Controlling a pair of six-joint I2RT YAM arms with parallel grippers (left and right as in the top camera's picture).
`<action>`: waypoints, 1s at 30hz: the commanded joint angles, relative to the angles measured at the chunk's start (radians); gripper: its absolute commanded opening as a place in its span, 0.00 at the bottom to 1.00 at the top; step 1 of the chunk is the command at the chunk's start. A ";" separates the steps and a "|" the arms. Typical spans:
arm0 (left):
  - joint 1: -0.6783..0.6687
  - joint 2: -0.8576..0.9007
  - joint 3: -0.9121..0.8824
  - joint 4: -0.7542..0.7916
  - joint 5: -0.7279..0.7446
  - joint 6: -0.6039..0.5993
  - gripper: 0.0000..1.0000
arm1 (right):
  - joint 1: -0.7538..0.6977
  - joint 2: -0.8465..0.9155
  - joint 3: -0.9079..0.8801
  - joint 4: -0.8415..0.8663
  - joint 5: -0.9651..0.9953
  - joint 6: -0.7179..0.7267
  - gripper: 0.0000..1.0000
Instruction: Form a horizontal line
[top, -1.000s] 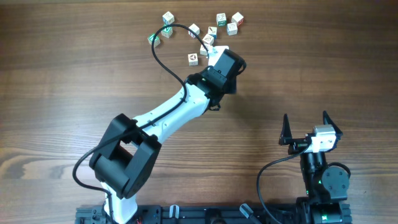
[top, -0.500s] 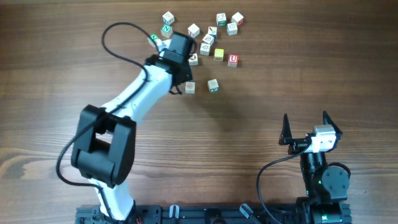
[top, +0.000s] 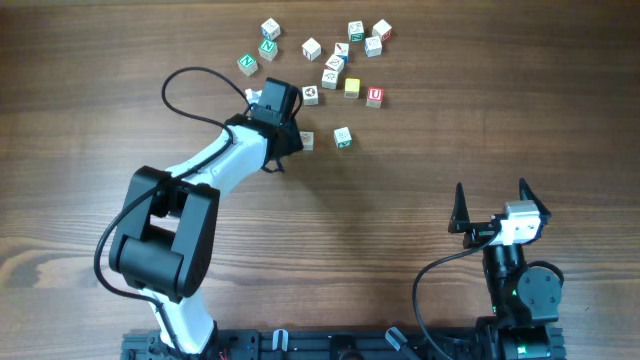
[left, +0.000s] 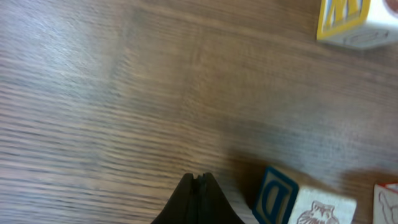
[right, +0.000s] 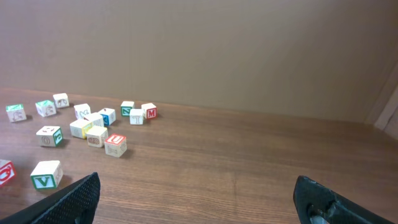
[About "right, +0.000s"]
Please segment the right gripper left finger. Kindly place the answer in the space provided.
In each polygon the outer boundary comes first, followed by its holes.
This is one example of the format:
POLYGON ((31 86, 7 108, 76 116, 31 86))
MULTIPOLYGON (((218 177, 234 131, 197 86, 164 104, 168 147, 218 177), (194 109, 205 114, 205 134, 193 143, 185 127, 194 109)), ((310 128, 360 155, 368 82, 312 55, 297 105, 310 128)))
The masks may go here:
POLYGON ((100 200, 96 172, 1 220, 3 224, 92 224, 100 200))

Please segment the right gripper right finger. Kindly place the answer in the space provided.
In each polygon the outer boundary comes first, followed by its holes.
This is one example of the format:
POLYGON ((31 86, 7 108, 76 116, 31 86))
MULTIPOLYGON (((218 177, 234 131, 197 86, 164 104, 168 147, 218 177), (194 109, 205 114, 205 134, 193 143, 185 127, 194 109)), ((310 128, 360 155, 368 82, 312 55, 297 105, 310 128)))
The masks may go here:
POLYGON ((297 178, 293 201, 300 223, 390 223, 304 175, 297 178))

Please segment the block green V side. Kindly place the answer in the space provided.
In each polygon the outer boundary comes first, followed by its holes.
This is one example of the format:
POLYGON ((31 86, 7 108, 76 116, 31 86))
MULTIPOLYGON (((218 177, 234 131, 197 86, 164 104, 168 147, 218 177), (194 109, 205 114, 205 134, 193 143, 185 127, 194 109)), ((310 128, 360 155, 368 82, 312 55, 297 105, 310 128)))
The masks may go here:
POLYGON ((63 177, 60 161, 40 161, 30 174, 36 190, 56 189, 63 177))

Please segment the block red picture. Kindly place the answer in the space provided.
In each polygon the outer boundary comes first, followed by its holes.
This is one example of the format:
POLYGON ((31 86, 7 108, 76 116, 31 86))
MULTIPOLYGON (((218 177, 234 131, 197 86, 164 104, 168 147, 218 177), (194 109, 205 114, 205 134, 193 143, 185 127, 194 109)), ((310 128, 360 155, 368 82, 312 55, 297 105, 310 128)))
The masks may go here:
POLYGON ((0 160, 0 186, 7 184, 11 179, 16 176, 16 170, 12 161, 0 160))

